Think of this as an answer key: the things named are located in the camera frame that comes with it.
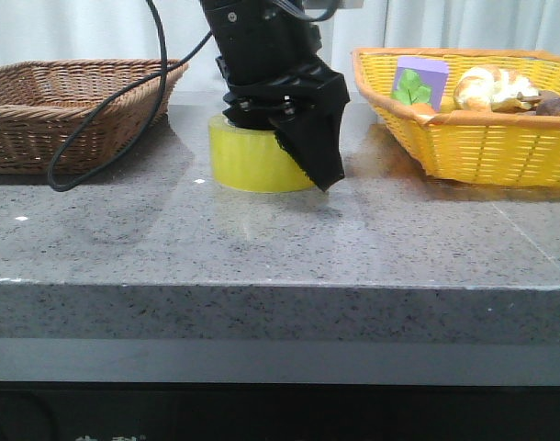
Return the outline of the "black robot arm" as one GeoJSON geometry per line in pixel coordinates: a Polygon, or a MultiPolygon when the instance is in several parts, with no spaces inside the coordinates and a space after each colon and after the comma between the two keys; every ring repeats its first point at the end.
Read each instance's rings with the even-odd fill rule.
{"type": "Polygon", "coordinates": [[[339,150],[350,97],[345,78],[319,56],[318,23],[299,1],[204,1],[227,83],[225,116],[242,129],[272,130],[280,147],[322,191],[344,177],[339,150]]]}

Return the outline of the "black serrated gripper finger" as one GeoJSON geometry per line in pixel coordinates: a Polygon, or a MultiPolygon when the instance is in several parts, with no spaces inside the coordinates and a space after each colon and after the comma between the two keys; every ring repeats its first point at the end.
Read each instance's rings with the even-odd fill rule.
{"type": "Polygon", "coordinates": [[[281,147],[323,192],[344,179],[339,147],[343,111],[315,107],[268,118],[281,147]]]}

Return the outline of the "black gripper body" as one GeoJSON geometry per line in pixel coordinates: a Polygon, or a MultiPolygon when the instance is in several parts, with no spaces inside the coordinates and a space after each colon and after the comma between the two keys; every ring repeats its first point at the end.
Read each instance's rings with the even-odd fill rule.
{"type": "Polygon", "coordinates": [[[229,89],[224,115],[237,127],[270,130],[274,119],[309,111],[338,118],[350,101],[343,75],[317,55],[316,25],[238,27],[216,40],[229,89]]]}

